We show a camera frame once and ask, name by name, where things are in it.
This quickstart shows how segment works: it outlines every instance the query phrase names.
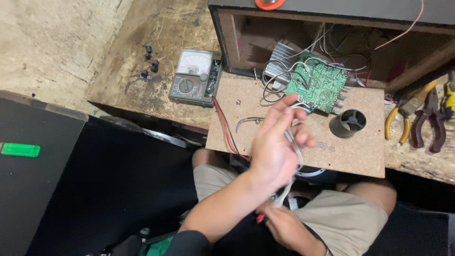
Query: electronic component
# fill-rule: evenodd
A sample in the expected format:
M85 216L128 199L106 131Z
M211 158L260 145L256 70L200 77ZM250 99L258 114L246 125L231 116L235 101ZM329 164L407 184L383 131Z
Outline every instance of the electronic component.
M356 109L344 111L334 117L329 124L330 131L337 137L349 138L367 125L365 115Z
M220 52L182 50L169 99L212 108L221 77L221 59Z
M308 51L302 53L300 61L306 61L308 70L303 64L297 64L285 94L295 92L298 94L297 100L300 102L326 113L339 113L334 111L334 106L342 106L337 104L337 99L340 97L340 92L348 78L346 71L320 64L322 61Z

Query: green circuit board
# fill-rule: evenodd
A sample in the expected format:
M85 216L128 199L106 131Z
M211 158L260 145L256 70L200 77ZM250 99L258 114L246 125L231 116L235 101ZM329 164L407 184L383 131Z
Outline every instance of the green circuit board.
M301 55L300 61L305 62L305 60L311 57L316 56L306 51ZM343 89L344 83L348 78L346 75L347 72L323 64L317 65L318 63L321 63L318 59L308 60L306 64L309 71L305 70L303 64L297 64L295 72L300 73L305 78L307 85L309 85L311 72L314 69L311 85L309 85L309 88L306 88L302 77L294 73L291 76L291 82L285 94L295 92L298 94L298 101L304 102L326 113L331 113L340 95L340 91Z

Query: wooden workbench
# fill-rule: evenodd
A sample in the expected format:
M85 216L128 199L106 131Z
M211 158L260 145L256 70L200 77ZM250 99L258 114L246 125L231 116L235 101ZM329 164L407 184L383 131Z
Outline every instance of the wooden workbench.
M150 66L143 56L143 45L151 45L154 59L160 61L159 72L151 73L151 80L139 77L141 70ZM220 50L206 0L135 0L88 100L208 129L211 108L176 104L167 98L180 52L185 48ZM250 79L227 73L223 77ZM384 114L388 115L392 108L386 106ZM386 167L455 184L455 133L447 133L439 154L424 148L415 150L408 143L402 146L398 143L403 128L400 118L397 115L392 123L392 140L385 143ZM424 124L422 134L429 145L432 138L429 124Z

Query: particle board panel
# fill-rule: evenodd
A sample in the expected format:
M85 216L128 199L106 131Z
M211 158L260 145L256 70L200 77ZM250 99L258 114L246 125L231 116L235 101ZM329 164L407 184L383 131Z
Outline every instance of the particle board panel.
M250 155L253 139L261 124L244 122L235 133L236 124L246 117L265 117L269 105L262 99L262 88L255 80L223 78L217 99L226 115L240 153ZM352 88L343 93L348 98L341 111L358 109L367 118L365 128L351 138L338 138L330 132L329 122L334 115L312 113L305 124L316 137L316 148L303 152L305 165L347 173L383 178L384 173L384 109L382 89ZM221 119L213 110L206 148L229 152Z

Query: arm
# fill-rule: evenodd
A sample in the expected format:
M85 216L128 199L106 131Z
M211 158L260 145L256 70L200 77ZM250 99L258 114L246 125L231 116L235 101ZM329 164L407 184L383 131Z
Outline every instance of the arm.
M216 242L291 179L298 158L284 131L295 118L306 119L304 110L288 107L296 99L296 94L290 94L270 108L255 138L251 168L199 202L179 232L197 230L210 242ZM315 139L308 135L303 125L295 126L293 134L301 148L314 147Z

